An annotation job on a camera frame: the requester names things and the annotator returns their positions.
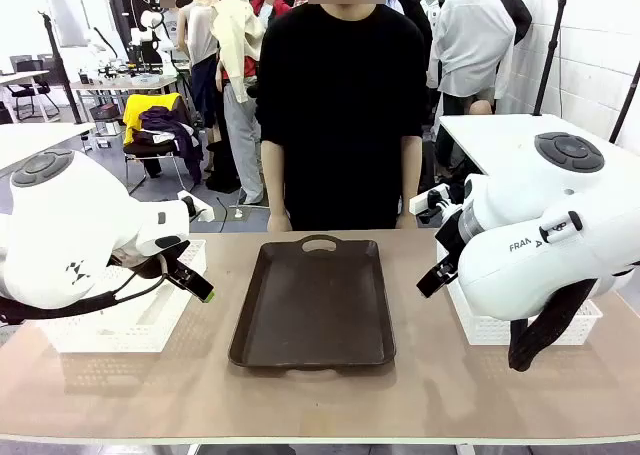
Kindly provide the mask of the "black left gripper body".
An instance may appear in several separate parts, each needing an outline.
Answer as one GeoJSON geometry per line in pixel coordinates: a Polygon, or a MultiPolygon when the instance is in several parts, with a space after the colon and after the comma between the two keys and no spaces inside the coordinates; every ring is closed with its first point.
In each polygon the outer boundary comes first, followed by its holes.
{"type": "Polygon", "coordinates": [[[150,256],[127,255],[118,250],[110,256],[109,265],[130,269],[143,279],[166,275],[169,279],[181,280],[186,276],[188,267],[179,258],[189,246],[189,241],[181,241],[150,256]]]}

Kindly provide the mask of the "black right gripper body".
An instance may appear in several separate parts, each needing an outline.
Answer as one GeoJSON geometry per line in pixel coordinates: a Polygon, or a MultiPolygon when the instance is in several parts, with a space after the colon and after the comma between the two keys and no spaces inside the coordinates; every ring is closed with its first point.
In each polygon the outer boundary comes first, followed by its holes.
{"type": "Polygon", "coordinates": [[[435,238],[447,253],[445,259],[457,265],[462,251],[473,238],[473,221],[468,220],[466,211],[457,210],[442,224],[435,238]]]}

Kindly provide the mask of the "person left forearm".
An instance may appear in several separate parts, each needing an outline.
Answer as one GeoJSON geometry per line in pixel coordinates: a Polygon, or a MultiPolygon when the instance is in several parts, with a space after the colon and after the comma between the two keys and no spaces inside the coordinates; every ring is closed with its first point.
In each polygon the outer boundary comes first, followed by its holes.
{"type": "Polygon", "coordinates": [[[402,168],[402,212],[404,218],[411,217],[410,200],[418,194],[421,166],[422,139],[407,136],[401,139],[401,168],[402,168]]]}

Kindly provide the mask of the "person right forearm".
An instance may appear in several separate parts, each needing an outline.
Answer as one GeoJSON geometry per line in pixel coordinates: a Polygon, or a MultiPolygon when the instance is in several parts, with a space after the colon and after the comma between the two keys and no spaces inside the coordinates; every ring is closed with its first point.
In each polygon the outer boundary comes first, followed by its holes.
{"type": "Polygon", "coordinates": [[[284,203],[284,150],[270,142],[261,143],[261,159],[272,216],[286,215],[284,203]]]}

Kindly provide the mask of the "white perforated plastic basket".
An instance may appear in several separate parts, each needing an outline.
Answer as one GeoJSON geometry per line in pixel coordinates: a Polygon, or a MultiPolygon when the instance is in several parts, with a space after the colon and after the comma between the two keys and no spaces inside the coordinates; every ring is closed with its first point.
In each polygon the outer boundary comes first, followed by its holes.
{"type": "MultiPolygon", "coordinates": [[[[206,241],[196,239],[179,261],[204,275],[206,241]]],[[[129,269],[111,266],[85,298],[117,289],[132,275],[129,269]]],[[[159,278],[136,277],[117,298],[151,287],[159,278]]],[[[165,281],[139,298],[97,312],[36,322],[59,353],[159,353],[164,349],[188,302],[194,297],[165,281]]]]}
{"type": "MultiPolygon", "coordinates": [[[[570,325],[554,342],[555,345],[580,346],[586,342],[593,326],[602,317],[602,312],[590,301],[590,298],[599,292],[599,286],[600,282],[596,281],[570,325]]],[[[510,325],[507,321],[477,313],[468,303],[457,279],[447,285],[447,290],[470,345],[506,346],[509,344],[510,325]]]]}

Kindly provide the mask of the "metal floor socket plate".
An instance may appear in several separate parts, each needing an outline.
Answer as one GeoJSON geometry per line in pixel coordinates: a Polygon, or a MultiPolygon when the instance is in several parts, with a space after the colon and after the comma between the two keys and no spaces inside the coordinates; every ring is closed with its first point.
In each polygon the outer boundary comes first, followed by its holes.
{"type": "Polygon", "coordinates": [[[231,206],[217,205],[214,207],[214,221],[217,223],[234,223],[246,221],[252,212],[249,206],[231,206]]]}

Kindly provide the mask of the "black metal chair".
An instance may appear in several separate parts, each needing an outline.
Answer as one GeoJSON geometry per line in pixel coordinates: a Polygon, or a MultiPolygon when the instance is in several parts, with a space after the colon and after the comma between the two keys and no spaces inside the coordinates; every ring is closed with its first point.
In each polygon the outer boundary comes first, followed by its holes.
{"type": "MultiPolygon", "coordinates": [[[[180,121],[183,124],[189,125],[197,132],[191,124],[183,97],[181,100],[175,102],[172,110],[178,112],[180,121]]],[[[127,162],[131,160],[141,161],[146,174],[151,178],[156,178],[161,174],[161,159],[169,158],[175,160],[179,158],[184,163],[184,160],[178,155],[177,147],[174,145],[171,134],[160,133],[159,135],[153,135],[151,132],[146,132],[141,129],[140,131],[134,131],[133,139],[134,141],[131,144],[123,144],[125,160],[127,162]]]]}

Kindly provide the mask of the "brown plastic tray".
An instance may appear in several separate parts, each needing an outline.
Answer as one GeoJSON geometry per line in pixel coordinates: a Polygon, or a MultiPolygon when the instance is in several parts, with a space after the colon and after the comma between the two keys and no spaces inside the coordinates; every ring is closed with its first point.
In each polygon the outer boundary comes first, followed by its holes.
{"type": "Polygon", "coordinates": [[[378,244],[310,235],[259,251],[228,358],[247,369],[342,370],[392,362],[378,244]]]}

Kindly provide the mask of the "purple clothes pile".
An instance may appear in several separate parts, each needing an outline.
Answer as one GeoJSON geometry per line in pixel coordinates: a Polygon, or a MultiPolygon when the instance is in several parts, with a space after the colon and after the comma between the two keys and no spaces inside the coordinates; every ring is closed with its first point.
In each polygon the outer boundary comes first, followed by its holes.
{"type": "Polygon", "coordinates": [[[178,112],[163,106],[153,106],[142,112],[139,120],[143,131],[151,132],[153,135],[165,133],[173,136],[178,155],[184,160],[193,182],[200,184],[200,163],[204,159],[201,142],[198,133],[180,121],[178,112]]]}

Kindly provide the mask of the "yellow cloth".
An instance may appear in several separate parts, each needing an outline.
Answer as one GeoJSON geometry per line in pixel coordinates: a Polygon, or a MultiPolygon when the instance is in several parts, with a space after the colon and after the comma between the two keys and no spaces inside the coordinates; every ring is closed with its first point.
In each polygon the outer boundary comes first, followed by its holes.
{"type": "Polygon", "coordinates": [[[134,131],[140,131],[142,129],[142,121],[140,120],[140,115],[143,112],[155,106],[172,110],[174,108],[175,102],[181,99],[182,96],[179,93],[170,93],[163,95],[130,95],[123,114],[123,123],[126,126],[123,144],[131,144],[134,141],[134,131]]]}

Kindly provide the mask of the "person torso black sweater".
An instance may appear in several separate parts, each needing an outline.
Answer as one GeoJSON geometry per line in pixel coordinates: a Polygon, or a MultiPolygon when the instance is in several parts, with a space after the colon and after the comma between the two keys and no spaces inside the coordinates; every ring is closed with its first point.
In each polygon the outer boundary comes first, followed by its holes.
{"type": "Polygon", "coordinates": [[[422,139],[424,40],[375,4],[304,4],[262,44],[261,143],[284,150],[291,231],[396,229],[401,139],[422,139]]]}

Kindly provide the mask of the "mannequin with white shirt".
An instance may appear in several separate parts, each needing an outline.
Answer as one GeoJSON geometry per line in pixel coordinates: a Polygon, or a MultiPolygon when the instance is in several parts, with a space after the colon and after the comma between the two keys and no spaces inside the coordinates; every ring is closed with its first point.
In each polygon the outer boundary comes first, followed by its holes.
{"type": "Polygon", "coordinates": [[[501,0],[445,0],[429,58],[427,84],[445,115],[463,115],[482,95],[507,92],[516,27],[501,0]]]}

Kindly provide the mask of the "black tripod stand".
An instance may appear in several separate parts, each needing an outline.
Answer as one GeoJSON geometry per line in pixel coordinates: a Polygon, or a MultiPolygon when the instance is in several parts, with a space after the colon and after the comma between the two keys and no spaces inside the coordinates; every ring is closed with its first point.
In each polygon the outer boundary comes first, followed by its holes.
{"type": "Polygon", "coordinates": [[[547,47],[545,63],[544,63],[541,79],[538,86],[538,92],[535,100],[534,109],[532,112],[533,116],[541,115],[542,104],[544,101],[544,96],[546,93],[546,88],[547,88],[549,76],[551,73],[551,68],[553,65],[555,51],[559,45],[559,38],[561,34],[561,24],[562,24],[562,19],[563,19],[566,4],[567,4],[567,0],[557,0],[557,11],[556,11],[555,22],[552,30],[552,35],[547,47]]]}
{"type": "Polygon", "coordinates": [[[44,27],[45,27],[45,30],[47,32],[47,36],[48,36],[49,43],[50,43],[50,46],[51,46],[51,52],[52,52],[52,55],[53,55],[53,62],[54,62],[54,66],[55,66],[55,71],[59,75],[60,81],[62,83],[63,90],[64,90],[65,95],[67,97],[67,100],[69,102],[69,107],[70,107],[71,112],[72,112],[73,117],[74,117],[74,121],[75,121],[76,124],[80,124],[82,122],[82,119],[81,119],[81,116],[79,114],[79,111],[78,111],[78,108],[77,108],[77,105],[76,105],[76,102],[75,102],[75,98],[74,98],[74,95],[73,95],[71,87],[70,87],[70,81],[69,81],[68,75],[67,75],[65,67],[64,67],[63,59],[61,57],[61,54],[59,52],[59,48],[58,48],[57,43],[56,43],[56,39],[55,39],[54,32],[53,32],[51,18],[50,18],[49,15],[47,15],[44,12],[39,11],[39,14],[41,15],[41,17],[43,19],[44,27]]]}

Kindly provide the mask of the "black office chair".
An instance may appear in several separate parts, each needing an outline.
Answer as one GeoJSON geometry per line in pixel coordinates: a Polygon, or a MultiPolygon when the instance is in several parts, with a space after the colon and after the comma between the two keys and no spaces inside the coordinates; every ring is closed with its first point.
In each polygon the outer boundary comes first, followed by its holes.
{"type": "MultiPolygon", "coordinates": [[[[12,64],[14,65],[16,73],[44,70],[44,61],[41,59],[27,59],[25,56],[19,56],[12,59],[12,64]]],[[[14,88],[9,87],[9,92],[15,101],[15,112],[19,121],[36,116],[34,100],[40,95],[43,95],[45,100],[53,107],[52,111],[45,111],[46,115],[53,118],[60,115],[59,107],[50,97],[51,86],[44,74],[34,76],[33,81],[26,80],[23,83],[18,83],[14,88]],[[27,99],[29,101],[27,107],[30,108],[30,112],[22,113],[20,101],[23,99],[27,99]]]]}

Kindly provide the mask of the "mannequin with cream jacket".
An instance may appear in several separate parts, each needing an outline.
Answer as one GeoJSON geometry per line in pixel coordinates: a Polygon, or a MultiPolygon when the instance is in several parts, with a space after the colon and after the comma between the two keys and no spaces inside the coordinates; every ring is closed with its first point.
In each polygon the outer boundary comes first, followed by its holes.
{"type": "Polygon", "coordinates": [[[216,84],[223,96],[230,148],[244,203],[258,205],[264,197],[258,154],[261,133],[256,99],[248,89],[257,83],[265,28],[250,0],[218,0],[212,9],[210,31],[219,46],[216,84]]]}

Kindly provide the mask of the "black slanted stand leg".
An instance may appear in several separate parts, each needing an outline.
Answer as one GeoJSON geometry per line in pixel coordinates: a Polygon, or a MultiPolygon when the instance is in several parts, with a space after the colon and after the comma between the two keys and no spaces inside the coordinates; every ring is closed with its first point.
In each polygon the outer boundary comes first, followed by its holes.
{"type": "Polygon", "coordinates": [[[618,136],[621,132],[621,129],[624,125],[627,113],[630,109],[630,106],[632,104],[632,101],[634,99],[635,93],[636,93],[636,89],[638,87],[638,84],[640,83],[640,61],[638,62],[637,68],[635,70],[635,73],[632,77],[628,92],[626,94],[626,97],[624,99],[623,105],[620,109],[618,118],[616,119],[616,122],[613,126],[611,135],[609,137],[609,142],[612,144],[616,144],[618,136]]]}

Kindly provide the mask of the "mannequin with white tank top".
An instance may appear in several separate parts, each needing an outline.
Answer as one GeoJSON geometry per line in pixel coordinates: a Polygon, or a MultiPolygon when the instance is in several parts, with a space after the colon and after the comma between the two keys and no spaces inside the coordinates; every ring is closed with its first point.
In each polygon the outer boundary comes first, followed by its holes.
{"type": "Polygon", "coordinates": [[[188,57],[194,105],[210,137],[216,126],[218,41],[211,32],[211,24],[217,1],[192,0],[178,14],[178,48],[188,57]]]}

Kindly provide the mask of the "black hanging jacket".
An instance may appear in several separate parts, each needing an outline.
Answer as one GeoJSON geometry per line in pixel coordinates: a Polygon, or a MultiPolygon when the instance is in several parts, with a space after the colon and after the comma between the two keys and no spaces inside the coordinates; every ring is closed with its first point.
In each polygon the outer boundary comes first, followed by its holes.
{"type": "Polygon", "coordinates": [[[513,20],[516,28],[514,44],[518,45],[527,35],[531,24],[532,15],[522,0],[500,0],[513,20]]]}

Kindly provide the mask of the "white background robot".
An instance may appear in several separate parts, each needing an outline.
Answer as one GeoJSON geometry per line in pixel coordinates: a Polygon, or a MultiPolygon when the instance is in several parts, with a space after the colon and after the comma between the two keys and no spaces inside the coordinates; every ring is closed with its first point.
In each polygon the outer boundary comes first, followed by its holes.
{"type": "MultiPolygon", "coordinates": [[[[136,61],[141,62],[143,67],[151,65],[151,62],[145,62],[142,53],[144,43],[149,43],[162,62],[161,72],[164,77],[176,77],[178,70],[173,61],[173,50],[175,48],[172,42],[169,30],[165,23],[166,8],[161,6],[162,0],[143,0],[148,8],[144,10],[139,17],[134,16],[136,26],[130,30],[131,46],[134,48],[136,61]]],[[[131,2],[131,11],[134,11],[133,0],[131,2]]]]}

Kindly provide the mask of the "white board panel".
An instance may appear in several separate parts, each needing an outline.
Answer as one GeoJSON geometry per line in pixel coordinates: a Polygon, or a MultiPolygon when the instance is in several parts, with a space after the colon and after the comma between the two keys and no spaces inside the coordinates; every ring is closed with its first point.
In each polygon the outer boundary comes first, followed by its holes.
{"type": "Polygon", "coordinates": [[[47,0],[49,15],[62,48],[89,45],[89,21],[83,0],[47,0]]]}

